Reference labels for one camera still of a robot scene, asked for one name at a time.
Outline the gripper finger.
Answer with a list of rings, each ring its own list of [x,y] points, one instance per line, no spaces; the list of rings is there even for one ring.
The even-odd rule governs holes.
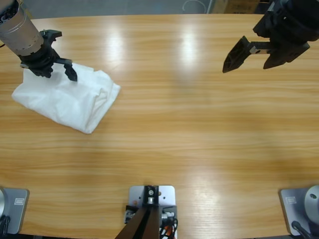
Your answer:
[[[36,76],[50,78],[52,72],[53,72],[52,65],[40,66],[40,67],[33,68],[33,73]]]
[[[263,69],[270,69],[290,63],[310,48],[308,43],[285,44],[270,51],[270,56],[264,63]]]
[[[244,63],[250,55],[249,44],[250,42],[245,36],[239,39],[226,56],[222,69],[223,73],[238,69]]]
[[[70,81],[77,82],[77,73],[73,69],[72,64],[64,64],[65,74]]]

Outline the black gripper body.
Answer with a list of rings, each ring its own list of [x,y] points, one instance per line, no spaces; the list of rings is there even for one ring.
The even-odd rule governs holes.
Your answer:
[[[56,51],[49,47],[42,47],[39,51],[32,53],[28,56],[20,56],[21,64],[25,65],[27,69],[33,72],[33,68],[40,66],[57,64],[72,64],[70,59],[61,58]]]
[[[266,43],[250,43],[251,54],[277,53],[301,55],[309,41],[319,39],[319,2],[317,0],[275,0],[253,31]]]

